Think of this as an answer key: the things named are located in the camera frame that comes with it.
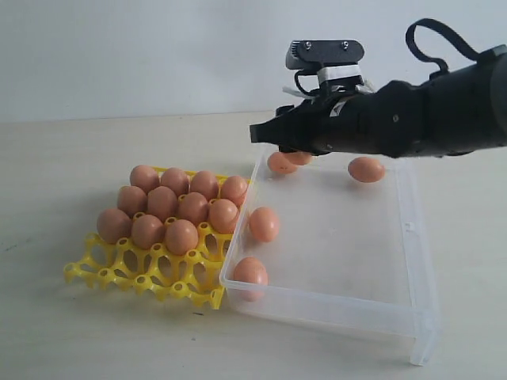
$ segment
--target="transparent plastic container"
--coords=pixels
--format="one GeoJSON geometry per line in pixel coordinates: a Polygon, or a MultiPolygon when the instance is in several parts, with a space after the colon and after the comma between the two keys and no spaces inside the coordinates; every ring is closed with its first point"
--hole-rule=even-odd
{"type": "Polygon", "coordinates": [[[433,267],[414,171],[408,160],[380,158],[374,184],[347,172],[353,154],[328,154],[279,177],[264,146],[239,217],[220,282],[239,312],[285,321],[321,322],[415,338],[410,362],[424,365],[440,335],[433,267]],[[280,234],[257,244],[247,215],[260,206],[280,217],[280,234]],[[232,279],[235,265],[256,257],[269,285],[232,279]],[[242,291],[263,291],[247,302],[242,291]]]}

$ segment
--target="black robotic arm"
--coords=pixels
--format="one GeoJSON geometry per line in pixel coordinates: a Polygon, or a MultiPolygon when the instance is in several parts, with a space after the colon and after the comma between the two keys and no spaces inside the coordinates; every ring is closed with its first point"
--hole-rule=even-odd
{"type": "Polygon", "coordinates": [[[252,143],[280,151],[383,154],[392,158],[467,154],[507,145],[507,47],[474,51],[456,32],[422,19],[406,32],[406,43],[439,70],[421,85],[391,81],[367,91],[358,66],[364,50],[356,41],[294,41],[286,66],[307,98],[276,110],[276,117],[250,126],[252,143]],[[432,29],[475,63],[449,72],[443,59],[428,57],[414,42],[417,26],[432,29]],[[302,75],[319,87],[306,91],[302,75]]]}

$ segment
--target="brown egg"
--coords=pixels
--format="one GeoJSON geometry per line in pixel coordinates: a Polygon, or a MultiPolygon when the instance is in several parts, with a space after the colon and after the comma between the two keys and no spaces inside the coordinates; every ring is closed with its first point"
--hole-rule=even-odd
{"type": "Polygon", "coordinates": [[[349,163],[350,176],[359,182],[370,184],[380,181],[386,174],[386,168],[376,158],[358,157],[349,163]]]}
{"type": "Polygon", "coordinates": [[[215,174],[203,170],[198,172],[190,182],[190,192],[199,192],[206,197],[207,200],[216,198],[219,194],[219,182],[215,174]]]}
{"type": "Polygon", "coordinates": [[[209,207],[209,222],[219,234],[232,234],[238,216],[238,208],[228,199],[218,199],[209,207]]]}
{"type": "Polygon", "coordinates": [[[130,184],[141,188],[147,194],[160,185],[160,179],[151,166],[137,165],[130,173],[130,184]]]}
{"type": "Polygon", "coordinates": [[[248,183],[245,178],[240,176],[229,177],[223,182],[220,189],[220,198],[230,200],[236,206],[240,207],[245,202],[248,183]]]}
{"type": "Polygon", "coordinates": [[[285,153],[284,156],[294,165],[307,165],[314,158],[314,156],[306,152],[285,153]]]}
{"type": "Polygon", "coordinates": [[[199,192],[191,192],[180,202],[177,216],[198,226],[208,218],[208,210],[209,204],[206,198],[199,192]]]}
{"type": "Polygon", "coordinates": [[[175,255],[183,256],[199,244],[197,228],[188,220],[179,219],[169,224],[166,231],[166,247],[175,255]]]}
{"type": "Polygon", "coordinates": [[[160,185],[173,190],[176,196],[189,192],[189,176],[178,168],[167,169],[160,177],[160,185]]]}
{"type": "MultiPolygon", "coordinates": [[[[268,285],[268,272],[265,266],[255,257],[245,257],[241,260],[232,275],[234,281],[242,283],[256,283],[268,285]]],[[[260,299],[264,293],[261,291],[239,291],[239,295],[245,301],[253,302],[260,299]]]]}
{"type": "Polygon", "coordinates": [[[121,238],[130,237],[132,220],[122,210],[108,208],[97,219],[97,232],[108,244],[116,244],[121,238]]]}
{"type": "Polygon", "coordinates": [[[290,162],[283,153],[275,152],[268,158],[268,167],[275,173],[294,173],[298,167],[290,162]]]}
{"type": "Polygon", "coordinates": [[[118,192],[116,206],[132,218],[138,212],[146,211],[148,198],[137,186],[124,186],[118,192]]]}
{"type": "Polygon", "coordinates": [[[264,243],[275,240],[280,230],[280,220],[275,211],[269,207],[259,207],[248,221],[254,238],[264,243]]]}
{"type": "Polygon", "coordinates": [[[177,206],[177,197],[170,188],[160,186],[148,193],[147,214],[156,216],[161,222],[175,216],[177,206]]]}
{"type": "Polygon", "coordinates": [[[166,227],[153,215],[143,215],[132,225],[132,241],[141,249],[149,249],[153,244],[162,242],[165,233],[166,227]]]}

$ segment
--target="white tabletop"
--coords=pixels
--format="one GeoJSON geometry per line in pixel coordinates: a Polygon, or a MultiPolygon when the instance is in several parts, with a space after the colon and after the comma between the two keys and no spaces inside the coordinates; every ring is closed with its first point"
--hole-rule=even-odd
{"type": "Polygon", "coordinates": [[[507,150],[416,162],[444,323],[426,367],[405,338],[64,283],[133,166],[248,177],[271,115],[0,124],[0,378],[505,378],[507,150]]]}

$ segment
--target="yellow egg tray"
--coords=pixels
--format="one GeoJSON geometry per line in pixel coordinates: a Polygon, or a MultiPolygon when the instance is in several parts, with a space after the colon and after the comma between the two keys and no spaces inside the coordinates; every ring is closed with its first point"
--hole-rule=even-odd
{"type": "MultiPolygon", "coordinates": [[[[154,169],[158,173],[166,171],[159,167],[154,169]]],[[[196,174],[186,173],[191,178],[196,174]]],[[[221,187],[227,177],[216,177],[221,187]]],[[[134,219],[141,215],[142,212],[136,214],[134,219]]],[[[168,226],[175,220],[177,218],[168,218],[165,224],[168,226]]],[[[88,234],[81,260],[65,266],[65,280],[69,283],[74,277],[80,277],[88,287],[93,288],[98,283],[103,290],[115,283],[122,291],[133,288],[138,295],[152,291],[159,301],[167,296],[187,297],[196,306],[208,302],[212,309],[219,309],[224,289],[218,277],[232,234],[218,234],[207,222],[202,222],[197,230],[199,244],[184,256],[172,254],[161,243],[154,244],[151,249],[141,249],[130,238],[108,244],[98,234],[88,234]],[[96,258],[96,251],[103,260],[96,258]]]]}

